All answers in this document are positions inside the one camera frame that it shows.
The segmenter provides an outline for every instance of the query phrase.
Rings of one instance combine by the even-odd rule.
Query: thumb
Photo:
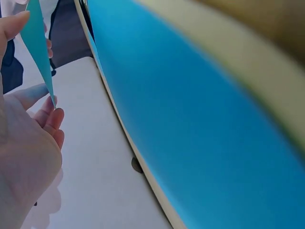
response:
[[[49,93],[46,84],[39,84],[27,89],[19,90],[11,93],[19,100],[24,110],[30,109],[38,100]]]
[[[0,18],[0,63],[6,51],[7,42],[13,39],[24,27],[30,17],[29,11],[23,11],[15,16]]]
[[[15,16],[0,18],[0,66],[6,52],[8,41],[13,39],[24,27],[30,17],[28,11]],[[0,142],[7,137],[7,122],[4,107],[2,75],[0,73]]]

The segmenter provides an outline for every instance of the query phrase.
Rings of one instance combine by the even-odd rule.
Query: dark round hole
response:
[[[52,74],[52,76],[55,76],[55,75],[56,75],[56,70],[53,70],[53,71],[51,72],[51,74]]]
[[[138,173],[141,173],[141,174],[143,173],[143,169],[142,169],[138,159],[135,156],[132,158],[132,167]]]

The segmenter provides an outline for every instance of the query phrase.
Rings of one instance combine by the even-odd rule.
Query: blue surface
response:
[[[252,99],[134,1],[88,2],[122,121],[187,228],[305,228],[305,170]]]
[[[30,18],[20,32],[20,35],[47,85],[54,106],[56,106],[44,22],[39,0],[30,0],[27,5],[27,10],[30,11]]]

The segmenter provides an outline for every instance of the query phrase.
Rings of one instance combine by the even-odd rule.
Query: beige object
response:
[[[214,57],[305,152],[305,71],[245,25],[191,0],[138,0]]]
[[[253,28],[305,65],[304,0],[195,0]]]

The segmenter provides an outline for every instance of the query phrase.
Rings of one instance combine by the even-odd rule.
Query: finger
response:
[[[28,11],[23,11],[15,16],[0,19],[0,63],[6,51],[7,42],[13,39],[24,27],[30,17]]]
[[[39,84],[24,90],[16,91],[11,95],[19,100],[25,110],[28,110],[48,93],[47,86],[45,84]]]
[[[46,125],[44,126],[44,130],[47,131],[51,136],[54,136],[56,131],[59,130],[61,123],[64,118],[64,111],[60,108],[57,108],[52,114],[49,116]]]
[[[52,51],[52,49],[48,49],[48,56],[49,56],[49,58],[52,58],[52,57],[53,57],[53,51]]]
[[[49,39],[46,39],[48,49],[52,48],[52,42]]]
[[[43,128],[49,116],[54,111],[54,104],[52,102],[51,97],[48,97],[41,109],[33,116],[33,119]]]
[[[54,140],[56,141],[58,147],[61,149],[63,142],[65,140],[65,133],[62,130],[58,130],[53,135]]]

